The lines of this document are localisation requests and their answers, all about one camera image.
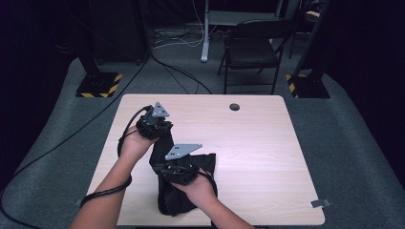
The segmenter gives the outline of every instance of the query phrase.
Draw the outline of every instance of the chair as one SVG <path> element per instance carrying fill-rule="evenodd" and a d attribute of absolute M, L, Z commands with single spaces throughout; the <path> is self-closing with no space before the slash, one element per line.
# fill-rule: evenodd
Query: chair
<path fill-rule="evenodd" d="M 299 0 L 289 0 L 285 18 L 274 18 L 267 20 L 244 21 L 231 29 L 230 35 L 224 41 L 224 56 L 221 61 L 218 75 L 224 67 L 224 94 L 228 86 L 247 85 L 272 85 L 271 94 L 274 88 L 283 57 L 284 46 L 292 35 L 292 16 L 298 9 Z M 270 39 L 281 38 L 277 48 L 273 48 Z M 240 69 L 259 69 L 257 75 L 263 69 L 275 69 L 275 74 L 268 82 L 253 82 L 228 85 L 228 72 Z"/>

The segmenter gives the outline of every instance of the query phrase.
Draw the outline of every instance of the yellow and black hazard stripe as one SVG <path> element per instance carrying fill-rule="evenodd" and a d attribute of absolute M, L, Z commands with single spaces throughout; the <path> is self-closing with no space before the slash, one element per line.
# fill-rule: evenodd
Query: yellow and black hazard stripe
<path fill-rule="evenodd" d="M 307 76 L 304 75 L 304 74 L 298 74 L 298 77 L 307 77 Z M 297 88 L 296 88 L 296 86 L 294 85 L 294 81 L 293 81 L 293 79 L 292 79 L 292 75 L 287 74 L 287 75 L 286 75 L 286 79 L 287 79 L 289 91 L 291 92 L 292 97 L 298 98 L 299 96 L 298 96 L 298 93 L 297 93 Z"/>
<path fill-rule="evenodd" d="M 105 93 L 102 94 L 95 94 L 95 93 L 78 93 L 76 94 L 77 97 L 111 97 L 114 95 L 114 92 L 118 88 L 118 83 L 122 78 L 122 74 L 119 74 L 116 76 L 114 79 L 114 84 L 112 87 L 109 89 L 109 91 L 106 91 Z"/>

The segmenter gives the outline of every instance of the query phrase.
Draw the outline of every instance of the chair leg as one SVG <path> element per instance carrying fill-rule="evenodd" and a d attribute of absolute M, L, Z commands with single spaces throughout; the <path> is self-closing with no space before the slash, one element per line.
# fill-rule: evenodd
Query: chair leg
<path fill-rule="evenodd" d="M 224 94 L 226 94 L 226 86 L 227 86 L 227 73 L 228 73 L 228 67 L 225 64 L 225 76 L 224 76 Z"/>
<path fill-rule="evenodd" d="M 259 70 L 256 74 L 260 74 L 262 72 L 263 69 Z"/>
<path fill-rule="evenodd" d="M 293 34 L 292 37 L 291 37 L 292 40 L 291 40 L 291 46 L 289 47 L 289 59 L 291 59 L 292 52 L 294 51 L 295 35 L 296 34 Z"/>
<path fill-rule="evenodd" d="M 277 64 L 276 73 L 274 74 L 273 85 L 272 85 L 272 88 L 271 88 L 271 94 L 274 94 L 274 89 L 276 88 L 277 77 L 278 77 L 278 73 L 279 73 L 279 70 L 280 70 L 281 59 L 283 58 L 283 52 L 284 52 L 284 48 L 282 48 L 280 50 L 279 62 Z"/>
<path fill-rule="evenodd" d="M 225 61 L 225 53 L 224 53 L 223 59 L 221 60 L 221 65 L 220 65 L 220 68 L 218 69 L 217 75 L 221 74 L 221 68 L 224 66 L 224 61 Z"/>

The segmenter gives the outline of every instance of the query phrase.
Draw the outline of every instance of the table top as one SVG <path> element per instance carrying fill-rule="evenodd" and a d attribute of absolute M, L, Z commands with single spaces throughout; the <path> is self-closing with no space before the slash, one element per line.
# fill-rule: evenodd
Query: table top
<path fill-rule="evenodd" d="M 253 225 L 324 223 L 322 209 L 310 206 L 318 197 L 285 102 L 277 95 L 125 95 L 88 193 L 116 162 L 118 139 L 131 117 L 156 102 L 170 114 L 166 120 L 174 124 L 175 144 L 201 143 L 191 155 L 217 154 L 219 199 L 240 217 Z M 231 111 L 232 103 L 240 110 Z M 200 209 L 175 217 L 159 212 L 158 178 L 148 163 L 152 148 L 132 172 L 118 225 L 209 226 L 210 219 Z"/>

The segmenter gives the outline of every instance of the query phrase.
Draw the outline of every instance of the dark background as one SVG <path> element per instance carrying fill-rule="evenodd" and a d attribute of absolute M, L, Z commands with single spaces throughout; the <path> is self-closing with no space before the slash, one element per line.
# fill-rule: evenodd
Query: dark background
<path fill-rule="evenodd" d="M 75 16 L 91 27 L 91 7 L 84 1 L 68 2 Z M 189 0 L 152 0 L 149 4 L 149 13 L 156 22 L 195 20 Z M 215 1 L 212 7 L 221 9 L 222 4 Z M 259 0 L 248 4 L 228 1 L 226 5 L 227 10 L 274 9 L 274 5 Z M 402 6 L 399 0 L 332 0 L 309 51 L 309 65 L 316 67 L 325 61 L 321 56 L 330 57 L 326 73 L 346 90 L 404 186 Z M 203 1 L 196 1 L 196 7 L 203 16 Z M 58 1 L 50 0 L 8 1 L 0 8 L 1 189 L 46 124 L 67 69 L 76 58 L 70 42 L 72 33 L 60 11 Z M 94 50 L 94 38 L 86 30 L 82 33 Z"/>

